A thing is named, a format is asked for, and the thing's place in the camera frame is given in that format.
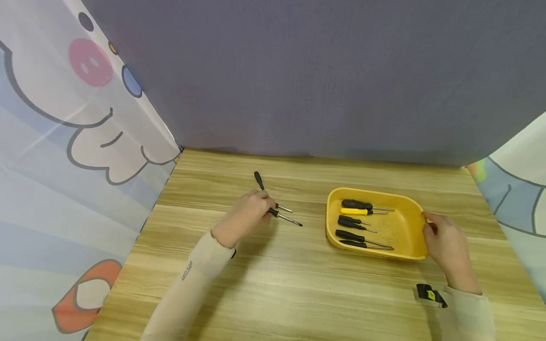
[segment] black screwdriver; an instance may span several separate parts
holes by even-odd
[[[370,231],[370,232],[373,232],[375,234],[377,233],[377,231],[370,230],[368,228],[365,228],[364,226],[357,225],[357,224],[355,224],[353,222],[350,222],[349,220],[345,220],[345,219],[342,219],[342,218],[339,218],[337,220],[337,223],[340,224],[341,226],[345,226],[347,228],[354,228],[354,229],[359,229],[359,230],[364,230],[364,231]]]
[[[262,182],[262,177],[260,176],[260,173],[258,173],[258,171],[254,172],[254,178],[256,179],[256,182],[258,183],[258,186],[260,186],[260,189],[265,190],[264,183]],[[280,208],[282,210],[285,210],[285,211],[288,211],[288,212],[292,213],[292,210],[289,210],[289,209],[287,209],[285,207],[282,207],[277,203],[275,203],[275,208]]]
[[[273,217],[275,217],[275,218],[286,219],[286,220],[288,220],[289,222],[296,224],[297,226],[303,226],[301,223],[298,223],[298,222],[295,221],[295,220],[292,220],[292,219],[290,219],[290,218],[288,218],[288,217],[283,216],[282,214],[279,214],[279,211],[275,211],[275,210],[273,210],[272,208],[269,208],[268,212],[271,213],[271,214],[273,214]]]
[[[336,236],[341,237],[341,238],[346,238],[346,239],[352,239],[352,240],[360,242],[360,243],[366,242],[366,238],[364,238],[363,236],[356,235],[356,234],[351,233],[349,231],[336,230]],[[382,246],[382,247],[392,248],[392,247],[390,247],[388,245],[381,244],[381,243],[378,243],[378,242],[374,242],[374,241],[371,241],[371,240],[367,240],[367,241],[368,241],[368,243],[377,244],[377,245]]]
[[[360,219],[355,219],[355,218],[351,218],[351,217],[348,217],[348,216],[344,216],[343,214],[340,214],[339,219],[349,220],[351,223],[355,223],[355,224],[371,225],[370,223],[363,222]]]
[[[345,199],[341,201],[341,206],[345,208],[356,208],[358,210],[394,211],[392,208],[376,207],[368,202],[362,202],[362,201],[351,200],[351,199]]]
[[[365,248],[365,249],[379,249],[379,250],[394,250],[394,248],[392,247],[382,247],[382,246],[374,246],[374,245],[368,245],[366,243],[359,243],[359,242],[353,242],[353,241],[340,241],[340,243],[342,244],[345,244],[345,245],[352,245],[352,246],[356,246],[356,247],[359,247],[359,248]]]

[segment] black screwdriver handle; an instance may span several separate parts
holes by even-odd
[[[352,239],[361,243],[364,243],[366,241],[366,238],[364,238],[363,236],[353,234],[349,231],[336,230],[336,236],[346,238],[346,239]]]
[[[342,219],[342,218],[339,218],[337,220],[337,223],[340,224],[341,226],[345,226],[346,228],[353,228],[353,229],[359,229],[359,230],[367,230],[367,228],[365,228],[364,226],[360,226],[360,225],[357,225],[355,223],[352,223],[348,220],[345,220],[345,219]]]
[[[359,242],[353,242],[353,241],[340,241],[340,243],[342,244],[345,244],[345,245],[352,245],[352,246],[356,246],[356,247],[359,247],[359,248],[368,248],[368,245],[366,245],[365,243],[359,243]]]
[[[345,208],[357,208],[359,210],[371,210],[373,208],[372,204],[367,202],[362,202],[358,200],[345,199],[341,202],[341,206]]]
[[[256,182],[260,186],[260,189],[265,190],[264,183],[262,182],[262,177],[260,176],[260,173],[258,173],[258,171],[254,172],[254,177],[256,178]]]
[[[277,218],[279,215],[279,211],[273,210],[271,207],[269,207],[268,213],[273,214],[273,217]]]
[[[339,218],[338,219],[343,219],[343,220],[347,220],[351,223],[355,223],[355,224],[360,224],[362,223],[362,220],[360,219],[354,219],[352,217],[348,217],[348,216],[344,216],[343,214],[340,214]]]

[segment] table surface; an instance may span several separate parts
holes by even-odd
[[[325,213],[337,187],[409,196],[425,210],[451,216],[468,235],[498,340],[544,337],[544,303],[466,169],[187,149],[86,341],[140,338],[203,233],[257,188],[256,170],[304,226],[272,219],[241,242],[210,288],[191,340],[438,339],[437,310],[416,300],[413,288],[441,287],[440,269],[431,259],[372,258],[333,247]]]

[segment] beige long sleeve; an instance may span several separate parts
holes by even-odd
[[[207,232],[188,257],[185,270],[175,279],[153,312],[141,341],[180,341],[203,304],[212,281],[233,256]],[[484,296],[449,287],[442,291],[448,308],[439,312],[442,341],[493,341],[495,326]]]
[[[189,254],[185,270],[157,305],[140,339],[185,340],[212,281],[234,253],[234,249],[221,246],[207,232]]]
[[[441,294],[448,305],[438,314],[442,341],[495,340],[495,323],[487,297],[448,286]]]

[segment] yellow screwdriver handle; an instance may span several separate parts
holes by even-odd
[[[368,210],[359,210],[357,208],[341,208],[340,213],[346,216],[367,216]]]

